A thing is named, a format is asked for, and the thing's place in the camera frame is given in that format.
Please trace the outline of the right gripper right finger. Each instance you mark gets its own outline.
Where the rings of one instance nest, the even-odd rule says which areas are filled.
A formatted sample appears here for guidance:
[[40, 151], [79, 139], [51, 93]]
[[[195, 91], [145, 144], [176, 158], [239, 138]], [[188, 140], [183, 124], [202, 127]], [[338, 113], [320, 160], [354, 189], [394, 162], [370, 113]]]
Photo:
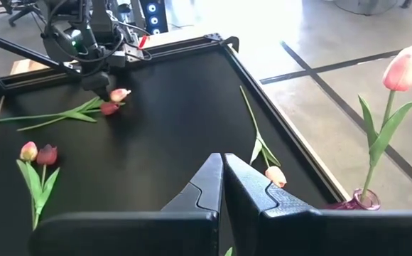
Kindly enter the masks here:
[[412, 210], [323, 210], [226, 154], [234, 256], [412, 256]]

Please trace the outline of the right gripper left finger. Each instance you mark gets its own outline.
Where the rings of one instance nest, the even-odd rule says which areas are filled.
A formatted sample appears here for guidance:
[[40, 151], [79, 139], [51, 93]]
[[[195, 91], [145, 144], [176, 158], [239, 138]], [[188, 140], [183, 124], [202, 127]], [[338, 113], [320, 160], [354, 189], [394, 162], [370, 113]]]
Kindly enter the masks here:
[[160, 211], [68, 213], [39, 225], [31, 256], [218, 256], [224, 164], [210, 154]]

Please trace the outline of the pink tulip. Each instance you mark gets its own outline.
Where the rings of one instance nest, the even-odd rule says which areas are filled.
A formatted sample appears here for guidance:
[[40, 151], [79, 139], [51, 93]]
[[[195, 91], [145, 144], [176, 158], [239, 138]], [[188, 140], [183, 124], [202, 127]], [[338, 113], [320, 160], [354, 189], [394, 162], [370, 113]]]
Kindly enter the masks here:
[[38, 155], [38, 148], [34, 142], [27, 142], [20, 151], [19, 159], [16, 160], [17, 166], [26, 182], [31, 196], [31, 215], [32, 228], [35, 230], [43, 208], [38, 202], [43, 195], [43, 185], [39, 174], [33, 167], [33, 162]]
[[264, 141], [264, 138], [262, 137], [259, 131], [258, 123], [253, 113], [253, 109], [251, 108], [249, 100], [246, 96], [244, 88], [240, 86], [239, 89], [246, 103], [246, 107], [251, 116], [251, 120], [253, 122], [255, 133], [256, 133], [255, 141], [254, 141], [254, 148], [251, 153], [249, 164], [252, 165], [253, 162], [257, 159], [257, 157], [259, 155], [262, 155], [264, 159], [264, 163], [266, 164], [266, 167], [267, 167], [267, 169], [264, 172], [264, 175], [266, 176], [266, 178], [271, 180], [271, 182], [274, 183], [276, 186], [278, 186], [279, 188], [283, 188], [287, 184], [287, 180], [286, 180], [284, 173], [281, 170], [281, 163], [275, 157], [272, 151], [269, 149], [269, 147], [267, 146], [266, 142]]
[[[131, 94], [130, 90], [127, 89], [116, 89], [110, 92], [110, 102], [124, 102], [128, 95]], [[7, 117], [0, 119], [0, 122], [14, 121], [14, 120], [23, 120], [23, 119], [39, 119], [39, 118], [48, 118], [48, 117], [58, 117], [59, 113], [55, 114], [42, 114], [42, 115], [33, 115], [33, 116], [23, 116], [23, 117]]]
[[367, 133], [369, 153], [369, 170], [362, 189], [363, 197], [365, 196], [366, 190], [369, 189], [374, 170], [382, 154], [389, 145], [395, 131], [408, 114], [408, 111], [412, 108], [411, 101], [396, 111], [392, 110], [395, 94], [397, 92], [406, 92], [412, 88], [412, 46], [401, 50], [389, 63], [384, 72], [382, 83], [384, 87], [389, 90], [389, 96], [379, 131], [377, 131], [374, 126], [372, 113], [367, 101], [363, 97], [358, 97], [362, 108], [365, 132]]

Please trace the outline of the purple glass vase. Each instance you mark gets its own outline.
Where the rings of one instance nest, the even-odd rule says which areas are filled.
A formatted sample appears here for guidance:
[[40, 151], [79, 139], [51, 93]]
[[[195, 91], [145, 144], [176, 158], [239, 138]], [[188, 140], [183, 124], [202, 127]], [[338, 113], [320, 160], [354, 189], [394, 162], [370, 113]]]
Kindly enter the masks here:
[[362, 189], [358, 188], [354, 190], [349, 201], [333, 203], [326, 208], [332, 210], [379, 210], [380, 207], [379, 197], [373, 191], [367, 189], [363, 197]]

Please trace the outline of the black PC blue fans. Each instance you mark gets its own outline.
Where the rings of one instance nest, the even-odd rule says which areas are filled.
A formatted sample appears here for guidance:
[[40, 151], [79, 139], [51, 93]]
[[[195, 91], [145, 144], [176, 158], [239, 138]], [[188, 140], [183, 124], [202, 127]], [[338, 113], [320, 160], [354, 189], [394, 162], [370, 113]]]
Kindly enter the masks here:
[[139, 0], [146, 22], [146, 30], [150, 34], [168, 32], [166, 5], [164, 0]]

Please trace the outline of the black office chair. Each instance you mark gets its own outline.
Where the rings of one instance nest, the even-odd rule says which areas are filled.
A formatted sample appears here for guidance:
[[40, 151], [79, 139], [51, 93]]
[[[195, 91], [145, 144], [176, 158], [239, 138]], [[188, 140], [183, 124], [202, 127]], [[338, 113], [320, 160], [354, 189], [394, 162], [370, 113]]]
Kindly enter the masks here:
[[11, 0], [11, 14], [13, 11], [17, 11], [17, 14], [8, 19], [10, 27], [15, 27], [15, 21], [27, 14], [40, 15], [36, 0]]

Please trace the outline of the black frame strut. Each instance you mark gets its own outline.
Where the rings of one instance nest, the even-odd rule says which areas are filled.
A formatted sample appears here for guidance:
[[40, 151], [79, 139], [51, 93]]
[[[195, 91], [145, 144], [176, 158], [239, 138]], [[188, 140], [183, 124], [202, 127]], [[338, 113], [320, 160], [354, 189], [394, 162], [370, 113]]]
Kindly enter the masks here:
[[25, 48], [16, 43], [12, 43], [11, 41], [5, 40], [3, 38], [0, 38], [0, 48], [16, 55], [28, 58], [30, 60], [34, 60], [37, 63], [48, 66], [49, 68], [52, 68], [54, 70], [71, 75], [79, 75], [79, 73], [75, 69], [67, 67], [64, 63], [55, 62], [46, 55], [42, 55], [34, 50]]

